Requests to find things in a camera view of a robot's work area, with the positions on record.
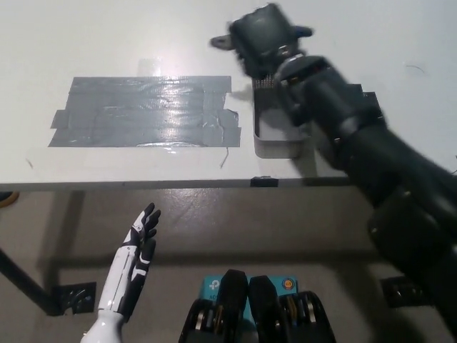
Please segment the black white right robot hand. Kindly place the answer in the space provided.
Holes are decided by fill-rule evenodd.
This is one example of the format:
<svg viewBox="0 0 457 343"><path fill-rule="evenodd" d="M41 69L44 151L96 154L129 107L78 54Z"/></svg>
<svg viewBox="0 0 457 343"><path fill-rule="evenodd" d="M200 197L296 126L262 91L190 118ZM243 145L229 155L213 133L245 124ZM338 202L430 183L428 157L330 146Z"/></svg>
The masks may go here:
<svg viewBox="0 0 457 343"><path fill-rule="evenodd" d="M228 32L245 73L253 79L274 74L287 58L300 52L298 40L313 35L312 28L291 24L275 3L233 21Z"/></svg>

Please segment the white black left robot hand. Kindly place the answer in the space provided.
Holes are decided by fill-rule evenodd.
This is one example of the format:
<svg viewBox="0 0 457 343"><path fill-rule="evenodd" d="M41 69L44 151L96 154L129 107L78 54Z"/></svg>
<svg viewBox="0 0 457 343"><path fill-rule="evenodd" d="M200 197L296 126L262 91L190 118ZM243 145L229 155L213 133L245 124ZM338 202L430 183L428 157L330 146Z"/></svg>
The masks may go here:
<svg viewBox="0 0 457 343"><path fill-rule="evenodd" d="M134 220L111 263L98 308L129 321L144 287L156 248L161 211L150 203Z"/></svg>

